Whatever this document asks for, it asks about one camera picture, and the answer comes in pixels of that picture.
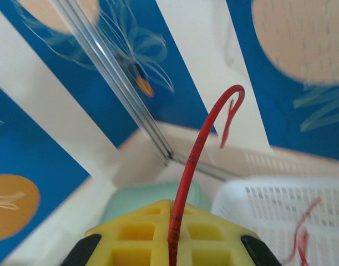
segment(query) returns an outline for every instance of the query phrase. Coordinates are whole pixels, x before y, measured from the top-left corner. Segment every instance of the red wire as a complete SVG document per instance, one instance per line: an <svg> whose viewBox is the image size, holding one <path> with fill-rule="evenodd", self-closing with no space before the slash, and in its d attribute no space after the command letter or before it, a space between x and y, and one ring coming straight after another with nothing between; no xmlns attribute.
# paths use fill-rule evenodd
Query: red wire
<svg viewBox="0 0 339 266"><path fill-rule="evenodd" d="M299 220L296 228L295 228L295 232L294 232L294 246L292 248L292 252L289 255L289 257L287 257L285 260L283 260L281 262L281 265L286 265L287 263L291 262L294 259L295 253L296 253L296 242L297 242L297 233L300 230L300 227L302 226L302 224L304 223L304 221L306 220L306 218L310 215L310 213L312 212L312 210L321 202L321 198L318 197L317 199L314 200L314 202L309 206L309 208L307 209L307 211L303 214L303 216L301 217L301 219Z"/></svg>
<svg viewBox="0 0 339 266"><path fill-rule="evenodd" d="M233 107L232 107L233 102L231 102L230 104L229 117L225 125L224 134L222 136L222 142L220 147L222 148L224 146L228 136L228 131L232 119L235 116L236 112L238 111L239 107L241 106L243 99L245 97L245 91L241 85L234 85L227 89L227 91L225 91L223 95L220 97L220 99L216 102L199 132L198 138L195 141L194 147L186 163L183 175L181 177L180 185L175 197L169 224L168 247L169 247L170 266L176 266L176 254L178 251L181 220L183 218L185 202L189 193L191 180L193 179L194 171L196 165L198 164L200 154L204 148L204 144L206 139L208 138L210 130L214 125L214 121L216 120L217 116L219 115L221 109L224 107L228 99L236 92L239 93L239 97L237 103Z"/></svg>
<svg viewBox="0 0 339 266"><path fill-rule="evenodd" d="M297 245L297 251L301 258L301 266L308 266L308 262L306 259L307 244L308 244L308 232L305 229L303 230L302 236L300 237L299 244Z"/></svg>

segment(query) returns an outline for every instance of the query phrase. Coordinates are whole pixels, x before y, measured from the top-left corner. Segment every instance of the black rubber edge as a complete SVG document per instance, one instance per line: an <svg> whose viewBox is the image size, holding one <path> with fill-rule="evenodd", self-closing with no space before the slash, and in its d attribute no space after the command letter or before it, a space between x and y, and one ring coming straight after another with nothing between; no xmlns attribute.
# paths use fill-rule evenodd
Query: black rubber edge
<svg viewBox="0 0 339 266"><path fill-rule="evenodd" d="M92 234L78 241L60 266L85 266L102 236Z"/></svg>
<svg viewBox="0 0 339 266"><path fill-rule="evenodd" d="M256 266L281 266L268 246L252 236L242 236L241 241Z"/></svg>

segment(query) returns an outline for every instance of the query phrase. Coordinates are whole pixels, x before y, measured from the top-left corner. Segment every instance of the yellow object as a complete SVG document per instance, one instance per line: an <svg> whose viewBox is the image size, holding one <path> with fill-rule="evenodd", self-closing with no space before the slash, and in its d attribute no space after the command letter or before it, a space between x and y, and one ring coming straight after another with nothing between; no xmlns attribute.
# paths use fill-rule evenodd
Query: yellow object
<svg viewBox="0 0 339 266"><path fill-rule="evenodd" d="M169 266L171 201L163 200L97 226L85 237L102 237L86 266ZM187 204L177 266L254 266L241 236L252 231Z"/></svg>

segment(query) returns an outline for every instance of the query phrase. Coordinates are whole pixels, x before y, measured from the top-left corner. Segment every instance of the beige circle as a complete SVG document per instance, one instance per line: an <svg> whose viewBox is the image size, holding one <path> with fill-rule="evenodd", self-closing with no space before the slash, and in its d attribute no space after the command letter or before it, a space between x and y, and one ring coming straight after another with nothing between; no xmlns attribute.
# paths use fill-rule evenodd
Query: beige circle
<svg viewBox="0 0 339 266"><path fill-rule="evenodd" d="M18 0L18 2L47 27L59 32L70 33L68 26L63 22L49 0ZM95 25L99 19L99 0L77 0L77 2L92 25Z"/></svg>
<svg viewBox="0 0 339 266"><path fill-rule="evenodd" d="M303 83L339 83L339 0L254 0L252 15L275 67Z"/></svg>
<svg viewBox="0 0 339 266"><path fill-rule="evenodd" d="M17 175L0 175L0 240L26 226L39 203L40 194L32 181Z"/></svg>

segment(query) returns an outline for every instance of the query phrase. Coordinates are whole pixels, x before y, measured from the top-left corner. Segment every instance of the white plastic basket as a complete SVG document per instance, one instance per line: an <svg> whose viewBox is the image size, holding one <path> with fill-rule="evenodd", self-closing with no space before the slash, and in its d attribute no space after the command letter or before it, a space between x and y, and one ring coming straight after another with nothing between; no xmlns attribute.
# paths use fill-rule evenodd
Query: white plastic basket
<svg viewBox="0 0 339 266"><path fill-rule="evenodd" d="M311 203L321 197L303 224L309 234L310 266L339 266L339 179L255 177L234 180L217 193L212 213L256 232L279 261L292 252L294 230ZM300 266L296 252L287 265Z"/></svg>

